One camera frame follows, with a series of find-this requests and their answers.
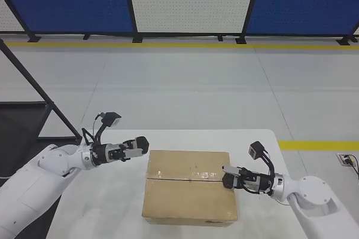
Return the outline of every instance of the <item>metal stand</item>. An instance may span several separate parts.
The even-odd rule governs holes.
[[[7,177],[14,174],[46,146],[79,145],[82,137],[1,38],[0,50],[44,99],[40,102],[0,102],[0,177]],[[74,136],[39,137],[52,111]],[[5,180],[0,180],[0,187],[4,183]],[[57,205],[58,201],[25,228],[16,239],[45,238]]]
[[[25,24],[24,20],[20,16],[19,12],[16,10],[14,5],[12,4],[11,0],[4,0],[4,1],[8,5],[9,9],[13,13],[13,15],[15,16],[17,21],[20,23],[20,25],[24,29],[25,33],[28,35],[28,37],[29,37],[28,42],[38,42],[41,39],[41,37],[36,36],[33,32],[31,32],[31,30],[28,28],[28,26]]]
[[[239,36],[239,38],[235,38],[235,42],[237,44],[246,44],[245,36],[246,36],[246,32],[247,32],[247,27],[249,26],[252,9],[254,8],[254,3],[255,3],[255,0],[250,0],[249,6],[247,8],[244,27],[242,28],[242,33]]]
[[[142,43],[142,40],[143,40],[143,39],[144,39],[144,38],[141,37],[141,36],[135,36],[135,37],[133,37],[132,43]]]
[[[355,32],[357,31],[357,29],[359,28],[359,21],[357,22],[357,24],[354,26],[354,28],[352,28],[351,32],[343,37],[340,40],[336,40],[337,43],[339,43],[339,45],[350,45],[348,43],[348,41],[352,41],[352,42],[358,42],[358,40],[354,37]]]
[[[339,45],[350,45],[349,43],[348,43],[348,41],[352,41],[352,42],[358,42],[358,40],[353,36],[353,35],[351,35],[351,36],[345,36],[345,37],[343,37],[342,39],[340,39],[340,40],[336,40],[336,42],[337,43],[339,43]]]
[[[83,37],[83,40],[86,41],[86,40],[89,39],[89,37],[90,37],[90,34],[85,34],[84,37]]]

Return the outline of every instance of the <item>black metal frame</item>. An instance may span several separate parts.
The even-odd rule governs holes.
[[[45,148],[49,144],[56,144],[59,146],[66,144],[78,145],[81,142],[81,135],[74,128],[74,126],[68,121],[60,109],[49,98],[47,93],[41,88],[41,86],[35,81],[32,75],[25,69],[20,63],[17,57],[11,52],[11,50],[5,45],[4,41],[0,38],[0,50],[10,60],[10,62],[20,71],[25,79],[33,86],[33,88],[39,93],[44,101],[38,102],[0,102],[0,109],[40,109],[41,118],[37,120],[37,125],[34,130],[29,133],[30,141],[26,142],[24,147],[19,150],[18,158],[8,169],[11,174],[15,173],[20,167],[28,162],[30,158],[33,158],[42,148]],[[39,137],[42,128],[45,125],[50,113],[54,111],[56,115],[64,122],[64,124],[72,131],[74,136],[71,137]],[[30,238],[37,234],[38,238],[45,238],[48,234],[50,224],[53,220],[54,213],[57,209],[59,200],[57,200],[53,206],[45,212],[39,219],[25,228],[16,238]]]
[[[351,40],[352,42],[358,42],[358,40],[354,36],[354,33],[357,31],[358,28],[359,28],[359,21],[347,36],[344,36],[340,40],[336,40],[337,43],[339,43],[339,45],[349,45],[348,43],[349,40]]]

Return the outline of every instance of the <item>power outlet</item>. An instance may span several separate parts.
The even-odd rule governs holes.
[[[336,156],[342,166],[351,167],[351,165],[349,165],[348,163],[345,162],[345,160],[351,160],[353,163],[353,166],[356,167],[356,163],[352,160],[352,158],[350,156],[348,156],[348,154],[336,153]]]

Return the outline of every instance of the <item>power cord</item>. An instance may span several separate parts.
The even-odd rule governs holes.
[[[283,205],[283,206],[289,206],[289,204],[284,204],[284,203],[281,203],[280,201],[278,200],[275,200],[277,203],[279,203],[280,205]]]
[[[354,163],[353,163],[352,160],[350,159],[350,156],[352,156],[353,158],[355,158],[355,160],[356,160],[356,162],[357,162],[358,170],[354,167]],[[356,174],[358,175],[358,180],[359,180],[359,162],[358,162],[357,157],[355,157],[355,156],[352,155],[352,154],[345,155],[345,157],[347,157],[347,159],[345,159],[345,163],[348,163],[348,164],[354,169],[354,171],[355,171]]]

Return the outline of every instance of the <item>white table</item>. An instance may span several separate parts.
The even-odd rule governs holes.
[[[136,136],[145,136],[150,149],[226,151],[232,166],[267,173],[262,160],[248,155],[249,145],[259,140],[275,171],[288,174],[270,130],[107,130],[102,143]],[[47,238],[306,238],[289,206],[244,190],[236,190],[238,221],[227,228],[148,224],[141,217],[148,158],[147,154],[81,172],[63,193]]]

